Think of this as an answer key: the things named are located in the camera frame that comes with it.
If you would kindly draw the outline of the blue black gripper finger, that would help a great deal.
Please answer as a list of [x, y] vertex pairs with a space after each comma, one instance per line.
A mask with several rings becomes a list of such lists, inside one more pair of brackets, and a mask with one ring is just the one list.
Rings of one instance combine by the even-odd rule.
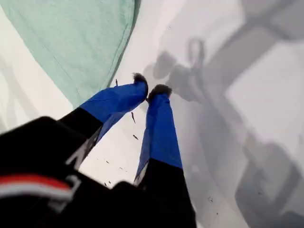
[[146, 128], [135, 183], [170, 210], [192, 214], [170, 104], [172, 89], [157, 85], [148, 96]]
[[147, 97], [148, 83], [139, 73], [133, 83], [99, 91], [59, 121], [86, 138], [85, 143], [66, 161], [81, 164], [101, 138], [128, 112]]

